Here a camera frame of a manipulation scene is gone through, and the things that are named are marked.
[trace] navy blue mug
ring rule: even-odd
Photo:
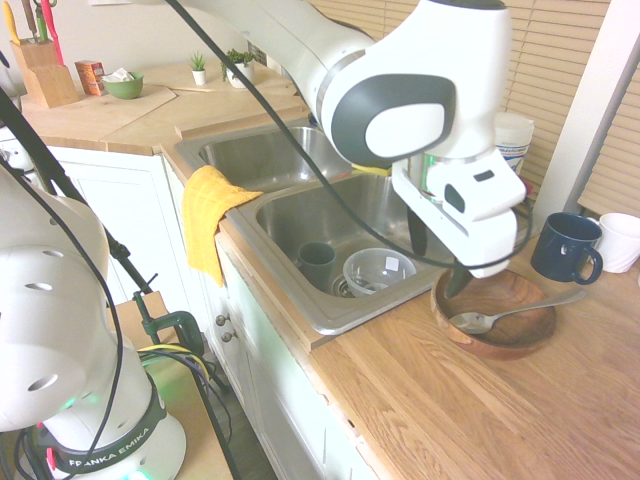
[[[557,282],[593,283],[602,273],[602,256],[593,248],[601,236],[600,227],[588,218],[573,213],[553,213],[538,238],[531,266]],[[580,271],[589,257],[593,260],[593,270],[589,278],[582,278]]]

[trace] knife block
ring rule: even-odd
[[[58,63],[53,42],[29,43],[22,40],[20,45],[10,43],[33,102],[53,108],[79,100],[69,69]]]

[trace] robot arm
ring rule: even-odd
[[[463,265],[513,251],[511,207],[525,187],[494,145],[511,41],[502,2],[420,0],[379,42],[301,0],[182,3],[227,21],[278,61],[345,160],[393,163],[395,191]]]
[[[28,188],[106,276],[107,239],[89,207]],[[87,457],[116,375],[105,294],[60,225],[1,166],[0,203],[0,432],[42,422],[39,448],[46,449],[54,479],[77,467],[86,480],[129,478],[135,471],[174,478],[184,458],[184,431],[166,413],[128,341],[108,421]]]

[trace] double sink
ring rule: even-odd
[[[374,230],[410,250],[407,206],[391,178],[354,172],[322,131],[292,124],[291,133],[336,192]],[[315,178],[276,127],[260,127],[176,146],[194,170],[216,167],[234,185],[264,195],[227,213],[247,244],[306,317],[325,335],[343,333],[429,290],[442,269],[413,261],[417,273],[367,297],[354,298],[342,274],[353,253],[384,247],[357,226]],[[298,250],[306,242],[328,243],[336,252],[329,287],[318,290],[298,270]],[[451,253],[427,230],[427,255],[450,261]]]

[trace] white container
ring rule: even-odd
[[[192,72],[196,85],[205,85],[207,83],[207,72],[205,70],[192,70]]]
[[[496,114],[496,147],[513,171],[518,174],[531,143],[533,128],[533,120],[522,115],[507,112]]]
[[[255,70],[253,68],[253,61],[249,62],[246,67],[244,66],[244,63],[236,63],[236,67],[238,67],[238,70],[240,70],[240,72],[242,72],[242,74],[247,77],[251,83],[254,82]],[[246,88],[240,79],[235,78],[233,72],[229,69],[227,69],[227,80],[229,80],[229,83],[236,88]]]
[[[624,213],[607,213],[598,222],[602,237],[595,249],[602,255],[602,270],[624,273],[640,257],[640,218]]]

